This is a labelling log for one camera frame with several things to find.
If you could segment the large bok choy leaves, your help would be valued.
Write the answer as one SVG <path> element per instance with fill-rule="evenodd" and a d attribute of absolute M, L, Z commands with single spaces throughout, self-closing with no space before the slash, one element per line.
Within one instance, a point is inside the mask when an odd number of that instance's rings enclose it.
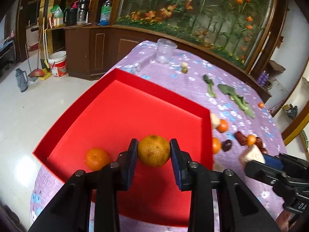
<path fill-rule="evenodd" d="M 226 84 L 219 84 L 217 86 L 221 93 L 228 95 L 229 98 L 235 102 L 235 104 L 249 117 L 252 119 L 255 119 L 255 114 L 253 110 L 251 109 L 251 106 L 248 102 L 245 101 L 243 96 L 240 96 L 236 93 L 235 89 L 231 86 L 228 86 Z"/>

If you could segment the small bok choy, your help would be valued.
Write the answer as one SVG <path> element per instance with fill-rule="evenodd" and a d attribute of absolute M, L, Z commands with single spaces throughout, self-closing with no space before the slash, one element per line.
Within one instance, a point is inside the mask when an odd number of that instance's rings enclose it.
<path fill-rule="evenodd" d="M 214 83 L 213 81 L 206 75 L 203 75 L 203 81 L 207 84 L 207 92 L 211 97 L 216 98 L 216 93 L 213 91 Z"/>

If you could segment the small beige chunk near cup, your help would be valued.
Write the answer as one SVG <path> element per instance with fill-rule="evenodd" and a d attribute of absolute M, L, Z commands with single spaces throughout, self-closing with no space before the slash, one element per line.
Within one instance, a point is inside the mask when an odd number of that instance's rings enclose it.
<path fill-rule="evenodd" d="M 182 62 L 182 63 L 181 63 L 181 67 L 182 67 L 182 68 L 187 68 L 187 67 L 188 67 L 188 63 Z"/>

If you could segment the wooden cabinet counter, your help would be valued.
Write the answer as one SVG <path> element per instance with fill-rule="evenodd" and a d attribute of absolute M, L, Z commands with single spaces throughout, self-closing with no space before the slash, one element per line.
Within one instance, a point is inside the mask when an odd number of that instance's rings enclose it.
<path fill-rule="evenodd" d="M 86 80 L 101 78 L 139 43 L 145 40 L 156 42 L 160 38 L 173 41 L 179 49 L 191 52 L 239 78 L 255 89 L 263 102 L 270 98 L 271 94 L 241 68 L 204 47 L 174 36 L 122 25 L 57 27 L 47 31 L 48 50 L 51 53 L 65 50 L 69 75 Z"/>

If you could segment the red date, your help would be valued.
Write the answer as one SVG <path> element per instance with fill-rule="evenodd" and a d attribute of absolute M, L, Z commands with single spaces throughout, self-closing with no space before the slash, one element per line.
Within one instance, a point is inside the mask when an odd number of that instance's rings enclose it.
<path fill-rule="evenodd" d="M 260 137 L 256 137 L 255 145 L 259 148 L 262 154 L 267 154 L 268 151 L 263 147 L 263 142 Z"/>
<path fill-rule="evenodd" d="M 237 131 L 234 134 L 235 139 L 239 142 L 241 146 L 246 146 L 247 145 L 247 137 L 240 131 Z"/>

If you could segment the white sugarcane chunk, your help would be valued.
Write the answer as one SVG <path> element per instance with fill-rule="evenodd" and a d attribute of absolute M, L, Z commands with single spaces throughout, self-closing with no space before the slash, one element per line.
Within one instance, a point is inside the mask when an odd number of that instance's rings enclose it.
<path fill-rule="evenodd" d="M 263 164 L 266 162 L 262 152 L 256 145 L 248 146 L 239 156 L 239 162 L 243 169 L 246 167 L 248 162 L 253 160 Z"/>

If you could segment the orange tangerine at tray edge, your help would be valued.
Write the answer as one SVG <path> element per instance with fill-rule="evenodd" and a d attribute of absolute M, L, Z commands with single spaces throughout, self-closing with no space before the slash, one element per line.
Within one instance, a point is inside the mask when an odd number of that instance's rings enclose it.
<path fill-rule="evenodd" d="M 222 144 L 221 144 L 221 141 L 216 138 L 216 137 L 213 137 L 212 139 L 212 150 L 213 150 L 213 154 L 217 154 L 222 148 Z"/>

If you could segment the round beige sugarcane piece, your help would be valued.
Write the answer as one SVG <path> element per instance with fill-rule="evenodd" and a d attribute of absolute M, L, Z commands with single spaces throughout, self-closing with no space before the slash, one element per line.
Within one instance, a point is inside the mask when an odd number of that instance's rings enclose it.
<path fill-rule="evenodd" d="M 214 113 L 210 113 L 210 118 L 211 118 L 211 125 L 212 125 L 212 128 L 215 129 L 217 128 L 220 123 L 221 123 L 221 120 L 217 117 L 216 114 Z"/>

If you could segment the green white bag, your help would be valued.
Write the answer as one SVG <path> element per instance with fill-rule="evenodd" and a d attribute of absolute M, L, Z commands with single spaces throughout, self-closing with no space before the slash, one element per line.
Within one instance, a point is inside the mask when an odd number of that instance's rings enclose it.
<path fill-rule="evenodd" d="M 49 18 L 49 23 L 51 28 L 60 27 L 64 25 L 63 23 L 63 11 L 59 7 L 59 5 L 54 5 L 52 9 L 50 9 L 52 16 Z"/>

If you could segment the purple bottles pack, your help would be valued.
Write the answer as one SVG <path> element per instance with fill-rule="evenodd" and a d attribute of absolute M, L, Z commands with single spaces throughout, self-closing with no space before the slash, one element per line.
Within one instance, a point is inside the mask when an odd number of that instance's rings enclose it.
<path fill-rule="evenodd" d="M 269 78 L 269 74 L 266 72 L 266 70 L 262 71 L 262 73 L 259 75 L 258 79 L 257 79 L 257 83 L 260 86 L 264 86 L 265 83 L 268 81 Z"/>

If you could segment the orange tangerine beside tray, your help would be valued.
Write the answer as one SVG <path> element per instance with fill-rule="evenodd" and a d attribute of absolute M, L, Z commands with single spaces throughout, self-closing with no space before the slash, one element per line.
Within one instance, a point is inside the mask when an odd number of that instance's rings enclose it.
<path fill-rule="evenodd" d="M 216 129 L 220 133 L 224 133 L 224 132 L 228 131 L 228 129 L 229 129 L 228 122 L 226 120 L 224 120 L 224 119 L 220 119 L 219 120 L 219 125 L 216 127 Z"/>

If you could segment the red tray box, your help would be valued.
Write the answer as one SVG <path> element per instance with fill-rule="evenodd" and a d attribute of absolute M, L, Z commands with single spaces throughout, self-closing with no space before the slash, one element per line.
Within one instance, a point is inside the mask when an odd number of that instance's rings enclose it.
<path fill-rule="evenodd" d="M 194 161 L 213 167 L 209 110 L 120 69 L 107 73 L 82 94 L 33 154 L 66 182 L 76 170 L 87 169 L 88 150 L 101 148 L 115 160 L 133 138 L 149 135 L 174 138 Z M 132 186 L 117 195 L 121 215 L 167 226 L 188 225 L 190 200 L 190 192 L 176 185 L 170 162 L 158 168 L 137 162 Z"/>

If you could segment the large yellow orange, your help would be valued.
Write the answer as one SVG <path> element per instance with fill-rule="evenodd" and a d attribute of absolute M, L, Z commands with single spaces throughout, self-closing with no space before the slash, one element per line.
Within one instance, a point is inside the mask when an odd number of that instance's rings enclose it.
<path fill-rule="evenodd" d="M 171 156 L 169 142 L 157 135 L 149 135 L 139 141 L 137 152 L 138 159 L 151 167 L 165 165 Z"/>

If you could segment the broom and dustpan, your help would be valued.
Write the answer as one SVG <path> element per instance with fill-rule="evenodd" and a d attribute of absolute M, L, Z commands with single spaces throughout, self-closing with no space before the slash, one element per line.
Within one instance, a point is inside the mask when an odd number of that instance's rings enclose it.
<path fill-rule="evenodd" d="M 38 79 L 45 81 L 51 77 L 50 66 L 47 60 L 47 49 L 45 47 L 46 43 L 46 29 L 45 29 L 45 17 L 42 20 L 42 26 L 39 33 L 39 43 L 38 43 L 38 53 L 37 53 L 37 66 L 35 69 L 31 68 L 29 56 L 27 54 L 27 61 L 30 73 L 27 78 L 30 82 L 36 82 Z"/>

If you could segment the steel black thermos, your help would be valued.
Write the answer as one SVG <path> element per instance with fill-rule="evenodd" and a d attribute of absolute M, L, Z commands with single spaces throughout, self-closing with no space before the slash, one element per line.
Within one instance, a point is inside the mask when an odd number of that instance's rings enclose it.
<path fill-rule="evenodd" d="M 77 25 L 84 25 L 87 22 L 90 0 L 79 0 L 79 8 L 77 10 Z"/>

